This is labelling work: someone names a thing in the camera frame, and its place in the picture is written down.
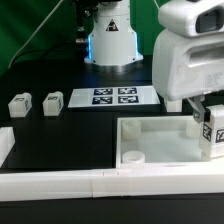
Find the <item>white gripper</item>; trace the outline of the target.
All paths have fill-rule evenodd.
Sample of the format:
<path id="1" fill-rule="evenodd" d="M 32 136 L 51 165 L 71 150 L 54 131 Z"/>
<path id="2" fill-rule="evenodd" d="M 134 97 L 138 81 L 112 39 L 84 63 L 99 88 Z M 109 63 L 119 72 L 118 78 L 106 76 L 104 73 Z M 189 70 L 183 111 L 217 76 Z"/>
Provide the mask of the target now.
<path id="1" fill-rule="evenodd" d="M 224 33 L 187 38 L 162 31 L 154 46 L 152 83 L 165 99 L 188 98 L 194 120 L 209 122 L 210 110 L 199 95 L 224 90 Z"/>

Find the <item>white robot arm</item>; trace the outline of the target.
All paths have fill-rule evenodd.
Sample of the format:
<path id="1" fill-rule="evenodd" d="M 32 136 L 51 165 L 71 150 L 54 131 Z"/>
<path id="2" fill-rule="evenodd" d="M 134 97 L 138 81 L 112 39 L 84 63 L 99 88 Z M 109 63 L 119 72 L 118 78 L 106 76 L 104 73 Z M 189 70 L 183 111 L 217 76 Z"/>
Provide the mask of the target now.
<path id="1" fill-rule="evenodd" d="M 86 65 L 123 72 L 143 60 L 130 24 L 130 0 L 72 0 L 78 17 L 92 17 Z M 197 122 L 210 120 L 201 97 L 224 89 L 224 0 L 170 0 L 158 9 L 164 30 L 152 58 L 152 84 L 167 101 L 186 99 Z"/>

